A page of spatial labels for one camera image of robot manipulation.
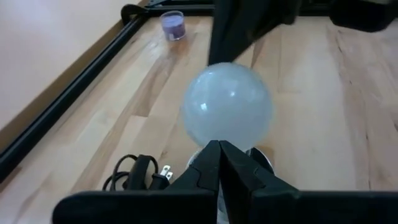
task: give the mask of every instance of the power cord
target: power cord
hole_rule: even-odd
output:
[[[127,159],[133,159],[134,165],[130,172],[119,171],[121,163]],[[145,177],[149,163],[153,162],[155,166],[155,172],[152,175],[152,183],[149,188],[146,187]],[[128,154],[120,158],[116,163],[113,173],[110,177],[105,180],[102,190],[107,190],[109,183],[111,184],[109,191],[116,190],[116,182],[122,177],[127,176],[127,180],[122,184],[123,190],[163,190],[170,185],[169,180],[173,176],[170,171],[170,166],[166,165],[163,167],[162,172],[159,173],[159,166],[155,158],[152,156],[139,155],[138,157],[132,154]]]

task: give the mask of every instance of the frosted light bulb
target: frosted light bulb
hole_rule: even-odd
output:
[[[235,63],[218,63],[191,82],[181,112],[185,130],[199,146],[227,140],[245,151],[266,134],[272,102],[256,72]]]

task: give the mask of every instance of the light wood grain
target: light wood grain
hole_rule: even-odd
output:
[[[186,26],[186,38],[166,42],[151,19],[126,44],[7,179],[1,223],[48,223],[61,198],[100,189],[125,154],[152,155],[175,178],[184,172],[198,147],[179,107],[206,65],[211,18]],[[366,34],[301,17],[237,59],[272,93],[258,148],[281,179],[299,189],[398,189],[397,28]]]

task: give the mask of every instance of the purple candle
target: purple candle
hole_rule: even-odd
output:
[[[185,36],[184,16],[180,11],[161,15],[162,28],[167,40],[179,40]]]

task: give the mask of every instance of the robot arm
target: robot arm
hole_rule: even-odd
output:
[[[208,64],[232,62],[280,24],[293,24],[300,0],[215,0]],[[334,0],[330,19],[365,32],[385,29],[396,17],[396,0]]]
[[[229,223],[397,223],[396,192],[301,191],[265,164],[227,141],[210,141],[168,187],[74,194],[58,203],[52,221],[215,224],[221,181]]]

